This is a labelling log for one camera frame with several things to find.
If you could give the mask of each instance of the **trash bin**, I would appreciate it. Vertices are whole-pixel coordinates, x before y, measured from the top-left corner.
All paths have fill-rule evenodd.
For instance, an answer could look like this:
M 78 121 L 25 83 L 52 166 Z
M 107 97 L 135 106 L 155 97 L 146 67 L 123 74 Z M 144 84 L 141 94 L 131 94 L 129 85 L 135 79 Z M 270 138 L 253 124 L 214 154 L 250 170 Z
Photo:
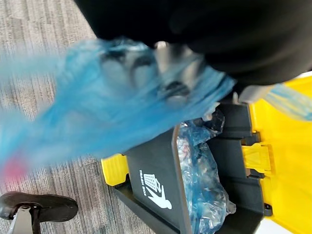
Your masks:
M 312 96 L 312 77 L 287 85 Z M 208 145 L 237 211 L 217 233 L 252 234 L 264 216 L 294 233 L 311 233 L 312 124 L 290 119 L 263 100 L 218 108 L 225 115 L 223 133 Z M 125 152 L 127 157 L 117 156 L 119 164 L 111 163 L 115 157 L 102 161 L 103 168 L 110 164 L 110 173 L 104 169 L 108 183 L 108 174 L 117 178 L 114 166 L 126 168 L 110 184 L 118 184 L 118 197 L 160 234 L 191 233 L 177 135 L 178 126 Z

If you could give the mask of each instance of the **blue plastic bag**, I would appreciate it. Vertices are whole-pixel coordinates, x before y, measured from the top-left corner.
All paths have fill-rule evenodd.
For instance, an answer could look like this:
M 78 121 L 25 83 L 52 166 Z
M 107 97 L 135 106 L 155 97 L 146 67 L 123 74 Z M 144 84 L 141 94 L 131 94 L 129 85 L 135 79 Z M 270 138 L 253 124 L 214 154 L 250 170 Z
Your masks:
M 183 70 L 203 61 L 203 56 L 191 55 L 160 72 L 154 50 L 127 39 L 83 41 L 63 59 L 42 57 L 32 70 L 20 66 L 38 61 L 38 57 L 19 59 L 16 66 L 13 59 L 0 62 L 2 86 L 9 74 L 51 72 L 52 66 L 56 73 L 55 101 L 34 121 L 17 113 L 1 114 L 0 165 L 13 157 L 29 170 L 88 153 L 105 158 L 124 152 L 184 120 L 212 112 L 214 103 L 235 84 L 207 65 L 186 101 L 172 105 L 162 80 L 179 79 Z M 45 61 L 51 64 L 42 65 Z
M 275 85 L 264 99 L 291 118 L 312 121 L 312 98 L 283 84 Z
M 214 157 L 206 143 L 222 132 L 224 116 L 217 110 L 205 126 L 180 125 L 177 148 L 193 234 L 213 234 L 225 216 L 236 211 L 222 187 Z

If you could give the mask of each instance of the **white logo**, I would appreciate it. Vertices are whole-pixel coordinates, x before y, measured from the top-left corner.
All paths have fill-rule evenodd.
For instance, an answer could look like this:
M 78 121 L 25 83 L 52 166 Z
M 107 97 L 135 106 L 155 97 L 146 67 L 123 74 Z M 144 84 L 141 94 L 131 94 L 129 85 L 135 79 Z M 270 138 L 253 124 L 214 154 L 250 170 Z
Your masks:
M 155 177 L 155 175 L 143 174 L 142 170 L 140 170 L 139 172 L 140 172 L 140 179 L 141 179 L 142 190 L 143 190 L 144 196 L 147 196 L 146 190 L 145 190 L 147 189 L 147 191 L 151 194 L 151 196 L 148 196 L 148 198 L 153 203 L 155 203 L 160 208 L 163 208 L 163 209 L 168 208 L 169 210 L 171 210 L 172 205 L 171 205 L 171 202 L 166 199 L 164 186 L 162 185 L 160 187 L 160 183 Z

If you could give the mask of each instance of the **trash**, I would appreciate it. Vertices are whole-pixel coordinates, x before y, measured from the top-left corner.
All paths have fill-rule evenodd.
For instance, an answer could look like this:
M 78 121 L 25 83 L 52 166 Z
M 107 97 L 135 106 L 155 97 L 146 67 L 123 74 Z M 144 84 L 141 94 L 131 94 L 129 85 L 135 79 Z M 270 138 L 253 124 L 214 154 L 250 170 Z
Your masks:
M 275 85 L 264 99 L 291 118 L 312 121 L 312 98 L 283 84 Z
M 218 130 L 193 121 L 183 122 L 179 129 L 177 147 L 193 234 L 215 233 L 225 216 L 236 211 L 219 181 L 216 162 L 206 143 L 222 132 L 221 115 L 218 111 L 207 123 L 218 126 Z
M 8 85 L 11 74 L 53 70 L 41 63 L 40 67 L 21 66 L 36 64 L 38 58 L 19 58 L 17 64 L 14 59 L 0 61 L 0 68 L 6 66 L 3 72 L 0 69 L 0 85 Z M 129 39 L 83 41 L 58 62 L 52 61 L 56 96 L 49 108 L 34 121 L 27 121 L 20 113 L 1 111 L 1 166 L 12 165 L 13 158 L 23 165 L 19 171 L 29 171 L 84 154 L 105 158 L 125 152 L 182 121 L 213 112 L 214 103 L 235 84 L 205 65 L 193 84 L 183 85 L 180 74 L 194 62 L 204 63 L 203 56 L 192 54 L 160 71 L 154 50 Z M 172 83 L 164 89 L 162 81 L 167 78 Z M 185 87 L 191 89 L 181 92 Z M 177 96 L 183 96 L 184 101 L 172 105 L 168 100 Z

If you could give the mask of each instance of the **dark clothing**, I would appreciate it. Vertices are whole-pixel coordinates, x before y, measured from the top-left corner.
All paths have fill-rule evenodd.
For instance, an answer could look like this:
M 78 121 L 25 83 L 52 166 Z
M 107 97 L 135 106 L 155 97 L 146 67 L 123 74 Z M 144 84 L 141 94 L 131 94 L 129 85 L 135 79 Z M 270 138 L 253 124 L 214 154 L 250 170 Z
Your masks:
M 290 80 L 312 66 L 311 0 L 76 0 L 95 34 L 185 43 L 241 84 Z

